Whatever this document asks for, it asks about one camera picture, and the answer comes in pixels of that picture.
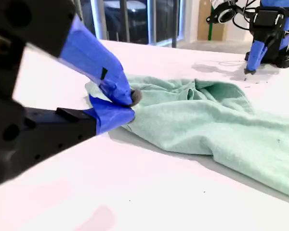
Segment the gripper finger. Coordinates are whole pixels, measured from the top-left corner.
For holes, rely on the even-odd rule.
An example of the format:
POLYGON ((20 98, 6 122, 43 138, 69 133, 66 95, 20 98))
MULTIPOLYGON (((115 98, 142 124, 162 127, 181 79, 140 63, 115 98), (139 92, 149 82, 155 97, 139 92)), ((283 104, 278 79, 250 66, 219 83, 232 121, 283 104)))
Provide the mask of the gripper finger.
POLYGON ((48 159, 96 135, 108 132, 134 119, 125 106, 90 96, 90 109, 26 109, 24 127, 24 166, 48 159))
POLYGON ((265 44, 259 44, 257 56, 257 68, 261 65, 264 56, 266 55, 268 47, 265 44))
POLYGON ((245 74, 254 74, 257 70, 257 56, 259 44, 264 44, 264 42, 255 40, 250 48, 247 65, 244 69, 245 74))
POLYGON ((111 101, 134 106, 141 100, 118 58, 81 22, 72 1, 8 0, 4 14, 20 38, 87 76, 111 101))

